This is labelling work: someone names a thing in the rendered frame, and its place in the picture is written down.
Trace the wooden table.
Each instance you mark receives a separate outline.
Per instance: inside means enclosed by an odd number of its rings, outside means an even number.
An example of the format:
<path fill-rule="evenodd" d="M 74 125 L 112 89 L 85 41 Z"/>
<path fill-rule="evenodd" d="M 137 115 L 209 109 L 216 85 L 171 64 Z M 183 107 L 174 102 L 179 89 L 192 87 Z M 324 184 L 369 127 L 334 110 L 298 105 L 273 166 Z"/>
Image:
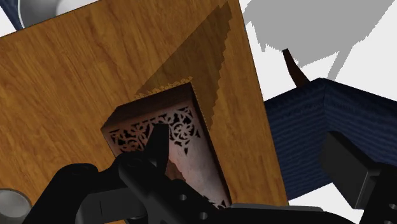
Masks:
<path fill-rule="evenodd" d="M 231 200 L 285 206 L 239 0 L 99 0 L 0 38 L 0 187 L 37 201 L 67 164 L 105 169 L 113 110 L 183 81 Z"/>

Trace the dark blue sofa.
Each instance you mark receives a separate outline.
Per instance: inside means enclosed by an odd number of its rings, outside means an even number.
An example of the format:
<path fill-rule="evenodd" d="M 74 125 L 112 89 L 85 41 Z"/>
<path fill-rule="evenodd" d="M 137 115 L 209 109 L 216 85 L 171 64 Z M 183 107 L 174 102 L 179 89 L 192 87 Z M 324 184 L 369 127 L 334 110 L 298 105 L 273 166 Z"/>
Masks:
<path fill-rule="evenodd" d="M 326 78 L 310 81 L 282 51 L 296 88 L 264 102 L 288 200 L 330 184 L 319 154 L 329 131 L 397 167 L 397 102 Z"/>

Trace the patterned brown robot stand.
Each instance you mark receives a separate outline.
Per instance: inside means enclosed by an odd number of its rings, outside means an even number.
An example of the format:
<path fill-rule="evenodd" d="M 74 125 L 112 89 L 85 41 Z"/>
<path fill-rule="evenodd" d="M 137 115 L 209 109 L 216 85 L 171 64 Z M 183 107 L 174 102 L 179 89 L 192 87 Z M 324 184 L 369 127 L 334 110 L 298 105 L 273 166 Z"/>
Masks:
<path fill-rule="evenodd" d="M 191 83 L 118 106 L 101 128 L 114 156 L 143 150 L 154 125 L 169 126 L 166 175 L 182 179 L 218 208 L 231 199 Z"/>

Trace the white round blue-edged object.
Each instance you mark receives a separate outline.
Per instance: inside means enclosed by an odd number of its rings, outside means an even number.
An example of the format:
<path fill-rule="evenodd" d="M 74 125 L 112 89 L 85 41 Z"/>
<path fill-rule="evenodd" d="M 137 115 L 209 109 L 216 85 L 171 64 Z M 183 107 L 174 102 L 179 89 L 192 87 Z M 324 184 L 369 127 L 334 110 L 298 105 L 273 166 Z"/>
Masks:
<path fill-rule="evenodd" d="M 81 8 L 98 0 L 0 0 L 16 31 Z"/>

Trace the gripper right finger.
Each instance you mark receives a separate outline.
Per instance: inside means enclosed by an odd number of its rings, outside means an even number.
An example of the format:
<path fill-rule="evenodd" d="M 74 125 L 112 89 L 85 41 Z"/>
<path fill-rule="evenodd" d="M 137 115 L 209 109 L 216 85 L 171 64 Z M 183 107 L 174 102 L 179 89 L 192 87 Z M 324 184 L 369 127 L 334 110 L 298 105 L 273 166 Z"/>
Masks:
<path fill-rule="evenodd" d="M 321 150 L 322 169 L 353 209 L 359 224 L 397 224 L 397 167 L 373 161 L 342 133 L 330 131 Z"/>

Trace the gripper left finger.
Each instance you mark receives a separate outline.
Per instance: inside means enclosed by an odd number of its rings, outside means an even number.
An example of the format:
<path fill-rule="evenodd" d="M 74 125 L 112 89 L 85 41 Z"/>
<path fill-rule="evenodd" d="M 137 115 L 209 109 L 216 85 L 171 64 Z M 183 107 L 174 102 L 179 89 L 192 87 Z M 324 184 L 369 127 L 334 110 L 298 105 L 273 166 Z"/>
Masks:
<path fill-rule="evenodd" d="M 92 164 L 59 169 L 23 224 L 221 224 L 215 206 L 181 179 L 165 175 L 169 126 L 154 126 L 143 151 L 118 155 L 105 170 Z"/>

